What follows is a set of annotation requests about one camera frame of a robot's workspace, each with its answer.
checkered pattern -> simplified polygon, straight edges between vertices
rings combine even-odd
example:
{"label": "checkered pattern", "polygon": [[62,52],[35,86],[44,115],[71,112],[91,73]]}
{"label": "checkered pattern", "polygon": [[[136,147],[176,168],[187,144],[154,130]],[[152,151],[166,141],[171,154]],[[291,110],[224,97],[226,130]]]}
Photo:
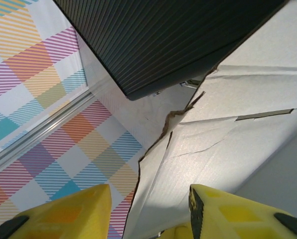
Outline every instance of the checkered pattern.
{"label": "checkered pattern", "polygon": [[30,12],[48,1],[0,0],[0,151],[86,89],[74,28],[59,15],[63,29],[45,37],[52,26]]}
{"label": "checkered pattern", "polygon": [[108,183],[109,238],[121,238],[138,180],[134,165],[143,152],[95,101],[0,173],[0,223],[28,208]]}

black ribbed object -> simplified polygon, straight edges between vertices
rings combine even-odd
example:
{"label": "black ribbed object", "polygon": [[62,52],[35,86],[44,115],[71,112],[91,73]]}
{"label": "black ribbed object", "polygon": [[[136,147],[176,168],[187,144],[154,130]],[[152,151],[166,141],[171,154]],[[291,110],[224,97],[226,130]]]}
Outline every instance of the black ribbed object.
{"label": "black ribbed object", "polygon": [[285,0],[54,0],[131,100],[210,70]]}

colorful plaid backdrop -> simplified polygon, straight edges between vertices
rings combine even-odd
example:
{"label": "colorful plaid backdrop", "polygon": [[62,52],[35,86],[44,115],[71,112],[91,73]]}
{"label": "colorful plaid backdrop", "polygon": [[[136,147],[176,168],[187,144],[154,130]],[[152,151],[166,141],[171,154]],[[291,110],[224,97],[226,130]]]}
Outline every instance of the colorful plaid backdrop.
{"label": "colorful plaid backdrop", "polygon": [[[0,150],[86,88],[74,29],[52,0],[0,0]],[[99,100],[0,172],[0,224],[109,183],[109,238],[121,238],[142,146]]]}

black striped surface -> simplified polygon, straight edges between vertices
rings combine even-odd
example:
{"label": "black striped surface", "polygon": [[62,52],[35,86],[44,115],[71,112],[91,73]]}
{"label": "black striped surface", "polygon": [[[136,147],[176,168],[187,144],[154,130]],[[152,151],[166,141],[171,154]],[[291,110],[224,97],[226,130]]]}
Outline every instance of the black striped surface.
{"label": "black striped surface", "polygon": [[214,66],[284,0],[54,0],[131,100]]}

white wall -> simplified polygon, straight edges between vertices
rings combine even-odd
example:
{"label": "white wall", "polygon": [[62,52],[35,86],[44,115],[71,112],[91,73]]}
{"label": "white wall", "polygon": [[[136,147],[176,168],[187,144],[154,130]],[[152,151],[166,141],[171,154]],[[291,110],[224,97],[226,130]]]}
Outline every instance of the white wall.
{"label": "white wall", "polygon": [[236,194],[283,209],[297,217],[297,136]]}

